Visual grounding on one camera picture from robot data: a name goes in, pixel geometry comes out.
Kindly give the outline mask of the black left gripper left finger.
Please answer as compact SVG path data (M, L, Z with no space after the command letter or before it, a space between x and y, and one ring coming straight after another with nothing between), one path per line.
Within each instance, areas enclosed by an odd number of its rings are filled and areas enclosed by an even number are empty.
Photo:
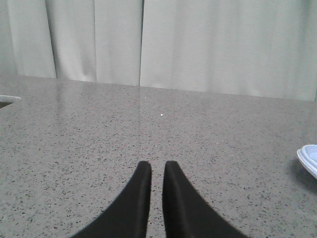
M144 238L150 209L152 169L141 161L111 205L75 238Z

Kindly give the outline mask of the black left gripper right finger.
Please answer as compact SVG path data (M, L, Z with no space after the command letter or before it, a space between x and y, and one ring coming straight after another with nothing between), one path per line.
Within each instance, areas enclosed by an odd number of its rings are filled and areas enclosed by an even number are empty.
M168 238L244 238L190 184L176 161L164 169L162 206Z

